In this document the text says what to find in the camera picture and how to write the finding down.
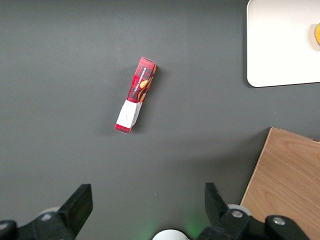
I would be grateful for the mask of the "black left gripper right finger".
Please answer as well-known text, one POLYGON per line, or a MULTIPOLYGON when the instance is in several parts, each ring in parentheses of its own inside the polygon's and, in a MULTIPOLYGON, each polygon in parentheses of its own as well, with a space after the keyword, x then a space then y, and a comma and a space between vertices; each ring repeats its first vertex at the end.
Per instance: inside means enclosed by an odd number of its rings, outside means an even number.
POLYGON ((205 211, 210 222, 198 240, 308 240, 309 237, 292 219, 269 215, 259 221, 248 209, 229 206, 216 185, 207 182, 204 190, 205 211))

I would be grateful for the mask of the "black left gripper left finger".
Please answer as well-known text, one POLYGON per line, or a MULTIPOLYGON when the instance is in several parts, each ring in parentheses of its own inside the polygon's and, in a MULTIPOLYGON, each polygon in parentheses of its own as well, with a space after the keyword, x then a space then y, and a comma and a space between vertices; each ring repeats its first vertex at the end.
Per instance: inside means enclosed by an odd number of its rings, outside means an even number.
POLYGON ((11 219, 0 222, 2 240, 75 240, 93 210, 92 187, 81 184, 60 207, 42 211, 18 226, 11 219))

